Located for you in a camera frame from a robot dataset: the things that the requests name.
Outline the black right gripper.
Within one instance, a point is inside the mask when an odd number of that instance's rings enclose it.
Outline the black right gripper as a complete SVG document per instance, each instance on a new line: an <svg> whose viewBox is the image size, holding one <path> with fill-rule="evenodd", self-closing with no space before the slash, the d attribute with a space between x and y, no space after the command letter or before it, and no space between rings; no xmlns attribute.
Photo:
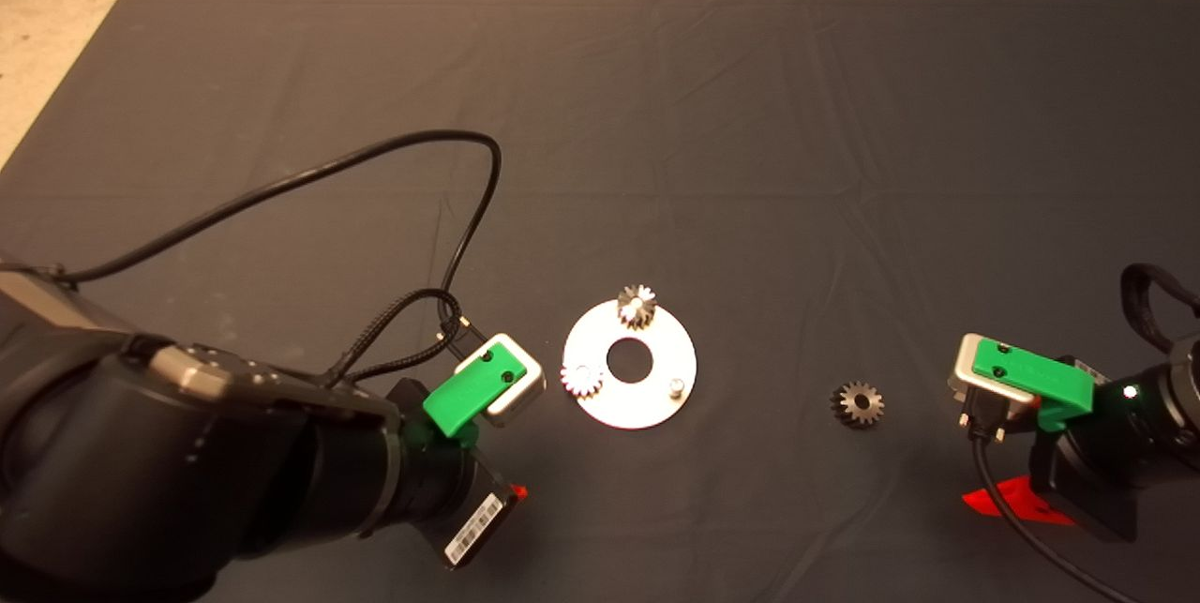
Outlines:
<svg viewBox="0 0 1200 603"><path fill-rule="evenodd" d="M1037 411L1040 399L1028 402ZM1088 414L1062 431L1038 429L1028 476L998 482L998 495L1020 521L1074 526L1100 541L1136 539L1136 488L1130 484L1140 425L1135 414ZM1001 517L980 488L962 495L974 513Z"/></svg>

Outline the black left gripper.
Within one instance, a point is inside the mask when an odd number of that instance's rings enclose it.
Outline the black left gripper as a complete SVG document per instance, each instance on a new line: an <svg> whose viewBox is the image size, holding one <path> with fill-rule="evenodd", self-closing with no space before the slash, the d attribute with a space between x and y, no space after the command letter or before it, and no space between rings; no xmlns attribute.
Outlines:
<svg viewBox="0 0 1200 603"><path fill-rule="evenodd" d="M485 461L476 422L454 436L442 432L424 408L428 395L412 378L389 393L401 414L401 472L389 523L412 526L442 565L456 569L478 555L529 491L511 485Z"/></svg>

